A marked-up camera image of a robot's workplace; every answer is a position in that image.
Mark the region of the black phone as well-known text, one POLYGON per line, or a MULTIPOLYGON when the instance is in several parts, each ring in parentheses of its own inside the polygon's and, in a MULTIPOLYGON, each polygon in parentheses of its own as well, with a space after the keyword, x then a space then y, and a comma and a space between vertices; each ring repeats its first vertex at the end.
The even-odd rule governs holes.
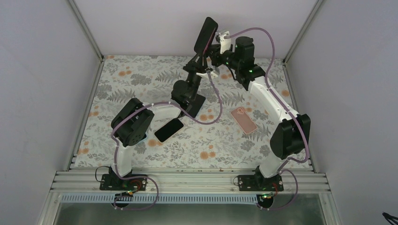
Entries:
POLYGON ((212 43, 215 33, 218 30, 218 23, 211 17, 207 17, 194 46, 196 54, 204 54, 212 43))
POLYGON ((184 124, 178 119, 172 119, 164 126, 155 131, 154 135, 158 139, 159 142, 163 143, 169 138, 171 138, 174 134, 176 134, 179 130, 184 127, 184 124))

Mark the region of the black smartphone from pink case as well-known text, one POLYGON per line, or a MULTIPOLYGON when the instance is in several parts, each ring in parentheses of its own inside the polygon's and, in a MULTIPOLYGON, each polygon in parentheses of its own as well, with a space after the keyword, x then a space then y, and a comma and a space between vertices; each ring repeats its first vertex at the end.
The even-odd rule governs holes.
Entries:
POLYGON ((200 94, 197 94, 195 99, 190 101, 185 109, 185 111, 193 118, 197 116, 201 110, 206 98, 200 94))

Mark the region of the pink phone case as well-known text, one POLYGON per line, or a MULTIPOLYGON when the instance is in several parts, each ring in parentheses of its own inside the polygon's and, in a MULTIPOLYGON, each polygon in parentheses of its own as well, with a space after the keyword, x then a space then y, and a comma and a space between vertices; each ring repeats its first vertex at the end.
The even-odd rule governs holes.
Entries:
POLYGON ((258 129, 257 125, 250 118, 250 116, 246 113, 245 108, 238 107, 230 112, 233 119, 239 125, 239 127, 243 130, 243 133, 248 135, 253 133, 258 129))

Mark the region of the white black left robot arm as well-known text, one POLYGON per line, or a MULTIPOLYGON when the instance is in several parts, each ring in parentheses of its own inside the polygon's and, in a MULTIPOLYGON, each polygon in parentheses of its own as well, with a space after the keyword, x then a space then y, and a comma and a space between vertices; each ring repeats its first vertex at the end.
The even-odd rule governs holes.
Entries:
POLYGON ((185 80, 174 83, 171 100, 153 104, 144 104, 132 98, 111 122, 111 138, 116 143, 113 164, 104 175, 101 183, 106 187, 124 190, 130 185, 130 179, 146 180, 144 175, 132 173, 131 149, 147 137, 147 131, 155 117, 170 118, 171 121, 160 128, 160 141, 172 136, 180 128, 180 118, 196 119, 205 97, 198 94, 203 78, 212 80, 212 70, 208 68, 204 53, 197 53, 183 67, 188 72, 185 80))

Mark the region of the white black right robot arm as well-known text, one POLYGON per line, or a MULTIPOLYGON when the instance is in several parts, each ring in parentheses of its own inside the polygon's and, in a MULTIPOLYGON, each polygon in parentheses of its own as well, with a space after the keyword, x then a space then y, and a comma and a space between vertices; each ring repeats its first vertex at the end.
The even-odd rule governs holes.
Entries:
POLYGON ((272 153, 254 172, 252 180, 260 191, 267 190, 289 161, 304 163, 309 159, 308 139, 311 120, 290 107, 272 87, 268 70, 255 63, 254 43, 250 37, 238 37, 233 45, 229 35, 217 35, 207 55, 212 65, 234 70, 236 80, 278 121, 270 139, 272 153))

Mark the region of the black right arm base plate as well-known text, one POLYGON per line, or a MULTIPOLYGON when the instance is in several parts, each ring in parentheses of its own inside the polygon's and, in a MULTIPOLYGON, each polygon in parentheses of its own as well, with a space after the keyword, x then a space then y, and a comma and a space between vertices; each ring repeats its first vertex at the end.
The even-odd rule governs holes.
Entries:
POLYGON ((275 175, 271 178, 264 178, 261 175, 239 175, 237 176, 239 191, 249 192, 271 192, 284 191, 282 177, 275 175))

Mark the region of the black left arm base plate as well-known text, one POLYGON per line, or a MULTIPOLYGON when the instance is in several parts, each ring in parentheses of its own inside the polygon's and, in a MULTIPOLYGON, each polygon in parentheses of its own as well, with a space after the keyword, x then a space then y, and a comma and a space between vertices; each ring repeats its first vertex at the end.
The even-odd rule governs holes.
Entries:
POLYGON ((102 191, 145 191, 147 178, 134 178, 131 180, 122 180, 114 174, 103 174, 99 189, 102 191))

